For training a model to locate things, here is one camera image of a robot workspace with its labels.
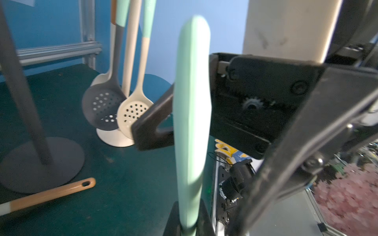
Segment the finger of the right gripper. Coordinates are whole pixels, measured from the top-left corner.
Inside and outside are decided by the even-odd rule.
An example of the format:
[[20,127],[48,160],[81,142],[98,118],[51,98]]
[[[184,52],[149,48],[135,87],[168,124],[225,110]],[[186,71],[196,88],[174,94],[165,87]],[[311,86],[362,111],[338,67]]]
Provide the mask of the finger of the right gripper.
[[132,125],[134,145],[138,150],[174,145],[173,127],[159,128],[159,125],[172,113],[173,90],[174,85]]

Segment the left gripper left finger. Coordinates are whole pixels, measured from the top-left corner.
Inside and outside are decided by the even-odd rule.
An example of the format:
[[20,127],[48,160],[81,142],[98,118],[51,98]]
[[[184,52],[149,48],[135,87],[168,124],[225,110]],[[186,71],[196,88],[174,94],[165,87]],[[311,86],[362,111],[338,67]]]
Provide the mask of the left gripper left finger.
[[176,201],[171,209],[163,236],[181,236],[181,223],[179,216],[179,203]]

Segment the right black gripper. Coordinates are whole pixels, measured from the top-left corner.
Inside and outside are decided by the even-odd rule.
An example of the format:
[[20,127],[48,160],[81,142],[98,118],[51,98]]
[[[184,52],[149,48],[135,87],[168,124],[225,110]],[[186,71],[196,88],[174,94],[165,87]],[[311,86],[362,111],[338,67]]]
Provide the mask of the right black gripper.
[[378,97],[373,69],[325,71],[313,63],[225,53],[211,54],[209,69],[210,134],[242,151],[266,151],[317,83],[245,188],[229,236],[250,230],[297,168]]

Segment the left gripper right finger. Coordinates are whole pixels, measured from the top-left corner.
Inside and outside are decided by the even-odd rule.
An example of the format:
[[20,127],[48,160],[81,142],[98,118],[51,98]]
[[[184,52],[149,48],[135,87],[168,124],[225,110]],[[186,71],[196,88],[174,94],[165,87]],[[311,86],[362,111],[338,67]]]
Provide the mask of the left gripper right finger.
[[196,236],[215,236],[211,218],[207,212],[204,200],[200,200],[198,220],[196,223]]

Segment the cream skimmer mint handle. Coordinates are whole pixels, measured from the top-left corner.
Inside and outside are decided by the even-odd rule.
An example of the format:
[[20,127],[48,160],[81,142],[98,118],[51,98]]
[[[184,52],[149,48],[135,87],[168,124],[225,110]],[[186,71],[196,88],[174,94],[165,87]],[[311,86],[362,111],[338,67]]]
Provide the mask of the cream skimmer mint handle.
[[119,129],[129,139],[133,139],[132,125],[153,105],[153,102],[147,98],[143,92],[143,83],[156,3],[156,0],[146,0],[144,2],[143,35],[141,40],[138,79],[135,90],[131,96],[120,105],[117,114]]

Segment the grey skimmer mint handle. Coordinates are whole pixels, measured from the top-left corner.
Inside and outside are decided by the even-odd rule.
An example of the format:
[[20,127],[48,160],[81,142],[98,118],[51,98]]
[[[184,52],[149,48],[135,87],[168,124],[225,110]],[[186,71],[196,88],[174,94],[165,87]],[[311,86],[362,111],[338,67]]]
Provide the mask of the grey skimmer mint handle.
[[210,28],[201,15],[181,28],[173,90],[173,124],[180,234],[197,231],[211,119]]
[[128,0],[117,1],[113,67],[110,79],[105,83],[90,86],[82,98],[82,111],[86,120],[100,130],[118,129],[118,108],[126,100],[119,84],[118,71],[129,6]]

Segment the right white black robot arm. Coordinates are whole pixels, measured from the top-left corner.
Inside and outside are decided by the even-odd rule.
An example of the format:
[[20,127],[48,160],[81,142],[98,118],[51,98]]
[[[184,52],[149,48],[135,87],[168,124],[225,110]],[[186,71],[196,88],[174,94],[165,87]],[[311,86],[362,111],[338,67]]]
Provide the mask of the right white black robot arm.
[[378,99],[378,72],[326,59],[377,11],[377,1],[250,1],[240,55],[209,53],[202,16],[182,26],[175,82],[132,126],[139,150],[175,148],[178,201],[164,235],[215,234],[201,199],[210,136],[262,160],[256,172],[234,164],[221,185],[237,202],[228,236],[363,142],[353,128]]

